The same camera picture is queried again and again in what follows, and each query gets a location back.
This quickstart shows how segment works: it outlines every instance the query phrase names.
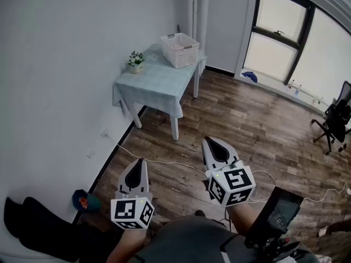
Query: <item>table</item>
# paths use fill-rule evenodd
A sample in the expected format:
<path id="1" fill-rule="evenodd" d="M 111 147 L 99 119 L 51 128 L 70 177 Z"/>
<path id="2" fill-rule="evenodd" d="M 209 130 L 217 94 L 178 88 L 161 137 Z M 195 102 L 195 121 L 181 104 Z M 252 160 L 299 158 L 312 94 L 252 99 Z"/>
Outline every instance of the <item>table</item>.
<path id="1" fill-rule="evenodd" d="M 115 82 L 123 100 L 125 101 L 137 128 L 142 124 L 135 110 L 134 102 L 161 110 L 171 119 L 172 136 L 178 140 L 178 118 L 182 118 L 183 111 L 179 103 L 185 88 L 194 74 L 194 98 L 199 91 L 199 62 L 198 53 L 196 64 L 174 68 L 163 56 L 160 44 L 154 44 L 144 53 L 144 69 L 141 73 L 133 74 L 126 71 Z"/>

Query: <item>window frame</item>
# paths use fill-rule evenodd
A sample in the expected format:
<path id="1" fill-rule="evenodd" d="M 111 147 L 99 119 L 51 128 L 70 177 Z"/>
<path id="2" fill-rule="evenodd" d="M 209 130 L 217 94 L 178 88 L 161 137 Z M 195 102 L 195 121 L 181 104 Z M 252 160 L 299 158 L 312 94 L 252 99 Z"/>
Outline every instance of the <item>window frame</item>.
<path id="1" fill-rule="evenodd" d="M 248 40 L 248 46 L 246 49 L 246 54 L 245 54 L 245 60 L 246 60 L 246 56 L 247 56 L 247 51 L 248 48 L 250 46 L 250 41 L 251 41 L 251 36 L 252 33 L 258 33 L 260 35 L 264 35 L 268 38 L 271 38 L 273 40 L 276 40 L 278 42 L 281 42 L 283 44 L 286 44 L 290 47 L 292 47 L 293 49 L 297 50 L 296 52 L 296 56 L 294 61 L 292 62 L 292 65 L 290 67 L 290 70 L 287 74 L 287 76 L 285 77 L 285 79 L 282 81 L 284 85 L 288 85 L 294 70 L 300 60 L 300 57 L 302 55 L 303 49 L 305 47 L 308 35 L 309 35 L 309 31 L 311 29 L 312 26 L 312 22 L 313 22 L 313 17 L 314 17 L 314 12 L 315 12 L 315 5 L 310 1 L 310 0 L 291 0 L 297 4 L 299 4 L 300 6 L 302 6 L 303 8 L 306 9 L 306 13 L 305 13 L 305 17 L 302 23 L 302 27 L 301 27 L 301 31 L 299 34 L 299 37 L 297 39 L 297 41 L 293 41 L 289 38 L 286 38 L 276 32 L 271 32 L 269 30 L 263 29 L 258 27 L 257 24 L 257 18 L 258 18 L 258 11 L 259 11 L 259 4 L 260 4 L 261 0 L 256 0 L 256 5 L 255 5 L 255 10 L 254 10 L 254 15 L 253 15 L 253 21 L 252 21 L 252 27 L 251 27 L 251 34 L 250 34 L 250 38 Z"/>

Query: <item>small bottle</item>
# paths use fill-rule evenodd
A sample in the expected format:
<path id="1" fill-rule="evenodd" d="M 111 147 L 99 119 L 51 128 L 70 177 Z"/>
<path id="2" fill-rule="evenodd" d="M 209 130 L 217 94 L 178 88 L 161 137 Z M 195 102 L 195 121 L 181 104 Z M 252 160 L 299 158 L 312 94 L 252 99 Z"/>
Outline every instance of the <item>small bottle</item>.
<path id="1" fill-rule="evenodd" d="M 295 80 L 290 81 L 287 87 L 288 87 L 289 89 L 291 89 L 291 87 L 294 86 L 294 82 L 295 82 Z"/>
<path id="2" fill-rule="evenodd" d="M 298 95 L 298 93 L 300 92 L 300 90 L 301 90 L 301 85 L 296 89 L 296 91 L 295 91 L 295 95 L 297 96 Z"/>

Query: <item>white pipe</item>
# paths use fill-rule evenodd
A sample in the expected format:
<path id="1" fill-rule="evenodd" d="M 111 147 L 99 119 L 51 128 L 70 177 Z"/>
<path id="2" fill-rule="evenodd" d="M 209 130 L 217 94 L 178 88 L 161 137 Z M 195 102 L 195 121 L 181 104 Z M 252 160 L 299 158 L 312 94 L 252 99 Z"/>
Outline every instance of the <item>white pipe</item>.
<path id="1" fill-rule="evenodd" d="M 193 37 L 193 8 L 194 0 L 188 0 L 188 36 Z"/>
<path id="2" fill-rule="evenodd" d="M 208 0 L 201 0 L 201 26 L 200 26 L 200 49 L 205 48 L 206 43 L 206 27 L 208 14 Z"/>
<path id="3" fill-rule="evenodd" d="M 196 40 L 196 28 L 197 28 L 197 0 L 193 1 L 193 39 Z"/>

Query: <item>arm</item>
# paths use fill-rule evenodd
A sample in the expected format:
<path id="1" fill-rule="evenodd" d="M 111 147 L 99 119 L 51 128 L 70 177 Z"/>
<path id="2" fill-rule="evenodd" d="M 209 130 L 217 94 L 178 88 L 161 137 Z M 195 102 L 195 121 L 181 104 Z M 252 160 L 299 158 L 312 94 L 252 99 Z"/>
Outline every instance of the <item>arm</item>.
<path id="1" fill-rule="evenodd" d="M 126 263 L 144 247 L 146 230 L 125 230 L 106 263 Z"/>
<path id="2" fill-rule="evenodd" d="M 228 207 L 227 212 L 235 229 L 242 236 L 246 236 L 248 229 L 250 229 L 259 214 L 247 203 Z"/>

